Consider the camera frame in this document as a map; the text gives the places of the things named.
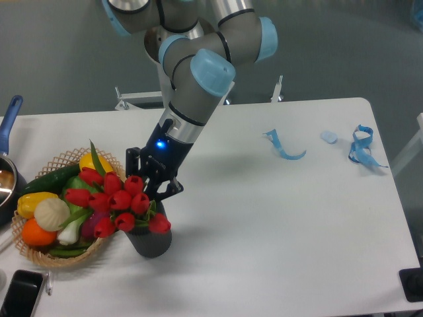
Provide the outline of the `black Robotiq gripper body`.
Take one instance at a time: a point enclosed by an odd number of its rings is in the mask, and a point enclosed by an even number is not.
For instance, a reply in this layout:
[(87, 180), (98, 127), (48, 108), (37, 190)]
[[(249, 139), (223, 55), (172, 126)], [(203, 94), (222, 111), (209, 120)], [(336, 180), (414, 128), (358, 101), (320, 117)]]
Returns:
[(153, 133), (140, 152), (140, 175), (147, 178), (148, 187), (159, 187), (178, 174), (178, 169), (189, 151), (192, 143), (183, 143), (172, 138), (169, 130), (173, 121), (166, 119), (162, 125), (156, 125)]

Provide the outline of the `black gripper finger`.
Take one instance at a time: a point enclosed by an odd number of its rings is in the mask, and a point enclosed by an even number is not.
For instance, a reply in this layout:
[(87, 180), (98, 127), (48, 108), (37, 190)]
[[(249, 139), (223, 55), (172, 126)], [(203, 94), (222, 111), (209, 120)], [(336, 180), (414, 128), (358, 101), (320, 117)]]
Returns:
[(150, 200), (162, 201), (184, 191), (183, 185), (174, 177), (166, 186), (165, 191), (158, 192), (162, 182), (150, 179), (147, 183), (146, 194)]
[(139, 176), (141, 164), (141, 149), (139, 147), (132, 147), (126, 149), (126, 178), (130, 176)]

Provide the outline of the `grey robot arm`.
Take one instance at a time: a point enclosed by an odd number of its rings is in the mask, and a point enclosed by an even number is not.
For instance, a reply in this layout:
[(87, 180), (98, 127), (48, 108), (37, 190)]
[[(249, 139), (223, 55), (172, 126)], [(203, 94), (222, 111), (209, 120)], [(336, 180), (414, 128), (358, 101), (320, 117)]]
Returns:
[(273, 22), (250, 1), (212, 1), (215, 32), (193, 36), (200, 19), (195, 1), (104, 1), (117, 33), (164, 30), (155, 61), (168, 78), (171, 96), (142, 149), (126, 154), (126, 173), (147, 182), (146, 194), (161, 201), (183, 190), (178, 169), (218, 103), (229, 92), (235, 69), (269, 58), (278, 49)]

